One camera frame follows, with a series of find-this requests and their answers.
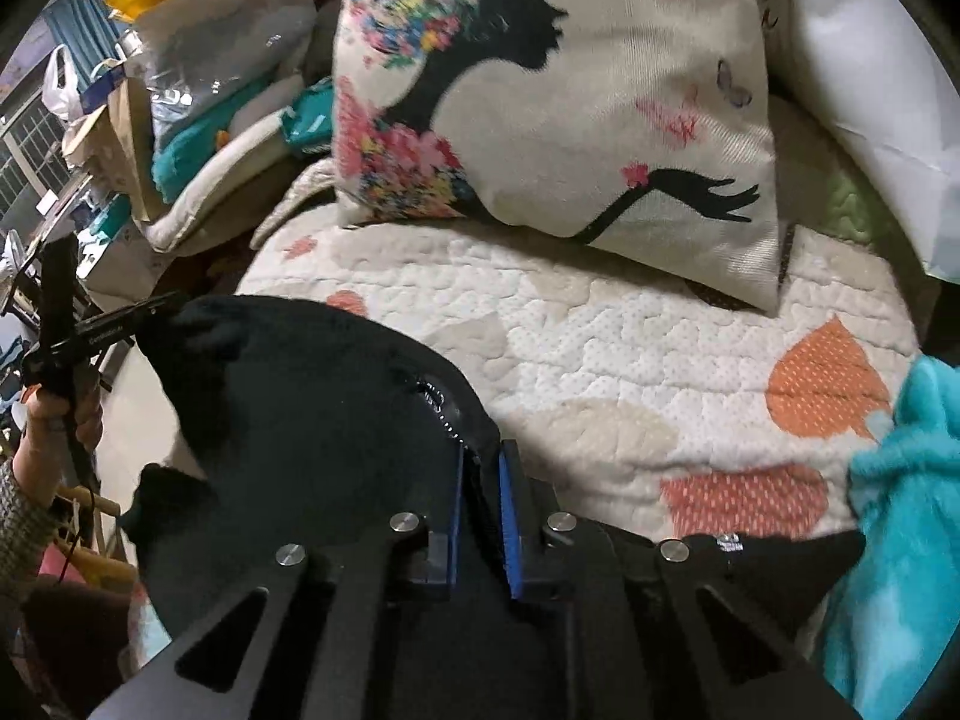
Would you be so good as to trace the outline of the grey knit sleeve forearm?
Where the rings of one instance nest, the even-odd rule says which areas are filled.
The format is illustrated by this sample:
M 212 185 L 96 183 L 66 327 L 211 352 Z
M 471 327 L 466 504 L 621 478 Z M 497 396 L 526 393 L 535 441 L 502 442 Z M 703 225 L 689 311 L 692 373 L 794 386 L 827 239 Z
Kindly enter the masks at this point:
M 0 598 L 2 616 L 23 603 L 60 522 L 16 481 L 13 463 L 2 465 L 0 488 Z

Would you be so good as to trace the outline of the person's left hand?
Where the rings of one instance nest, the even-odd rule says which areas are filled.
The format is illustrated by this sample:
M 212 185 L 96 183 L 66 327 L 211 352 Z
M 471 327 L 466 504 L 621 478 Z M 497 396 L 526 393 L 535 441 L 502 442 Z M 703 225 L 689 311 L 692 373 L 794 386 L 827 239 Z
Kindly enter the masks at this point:
M 96 449 L 103 435 L 103 408 L 99 385 L 93 383 L 76 397 L 76 405 L 34 388 L 26 400 L 26 434 L 13 457 L 13 476 L 34 504 L 48 509 L 71 460 L 67 418 L 75 424 L 75 439 L 87 452 Z

